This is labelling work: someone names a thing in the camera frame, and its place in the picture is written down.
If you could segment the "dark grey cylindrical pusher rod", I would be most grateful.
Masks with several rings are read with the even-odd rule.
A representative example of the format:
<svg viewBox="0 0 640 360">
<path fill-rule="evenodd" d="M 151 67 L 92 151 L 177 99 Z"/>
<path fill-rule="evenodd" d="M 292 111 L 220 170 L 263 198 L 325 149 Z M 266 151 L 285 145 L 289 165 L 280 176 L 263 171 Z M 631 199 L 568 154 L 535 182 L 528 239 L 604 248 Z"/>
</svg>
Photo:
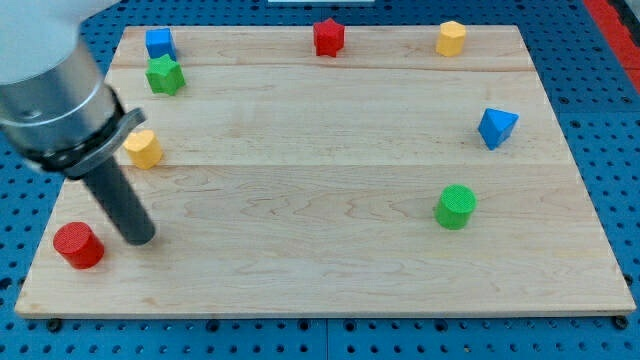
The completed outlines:
<svg viewBox="0 0 640 360">
<path fill-rule="evenodd" d="M 140 246 L 153 239 L 155 225 L 113 157 L 82 180 L 128 244 Z"/>
</svg>

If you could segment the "grey metal clamp flange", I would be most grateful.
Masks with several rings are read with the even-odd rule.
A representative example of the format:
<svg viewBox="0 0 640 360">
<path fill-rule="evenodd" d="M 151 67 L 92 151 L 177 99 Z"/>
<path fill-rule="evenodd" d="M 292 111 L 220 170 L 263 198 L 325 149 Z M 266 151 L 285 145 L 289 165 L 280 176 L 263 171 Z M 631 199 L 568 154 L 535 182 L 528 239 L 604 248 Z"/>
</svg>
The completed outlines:
<svg viewBox="0 0 640 360">
<path fill-rule="evenodd" d="M 45 153 L 40 168 L 58 172 L 70 179 L 78 179 L 111 158 L 128 135 L 146 121 L 141 108 L 123 113 L 116 112 L 106 125 L 87 141 L 72 148 Z"/>
</svg>

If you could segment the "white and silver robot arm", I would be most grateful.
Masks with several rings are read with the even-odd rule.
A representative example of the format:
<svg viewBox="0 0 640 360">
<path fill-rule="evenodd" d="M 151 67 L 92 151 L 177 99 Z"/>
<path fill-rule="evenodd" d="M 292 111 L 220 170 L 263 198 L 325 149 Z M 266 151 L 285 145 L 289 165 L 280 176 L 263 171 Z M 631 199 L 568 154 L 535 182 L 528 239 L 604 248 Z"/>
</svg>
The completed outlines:
<svg viewBox="0 0 640 360">
<path fill-rule="evenodd" d="M 38 169 L 83 181 L 124 240 L 143 245 L 156 229 L 114 154 L 145 115 L 123 108 L 80 36 L 110 5 L 2 2 L 1 130 Z"/>
</svg>

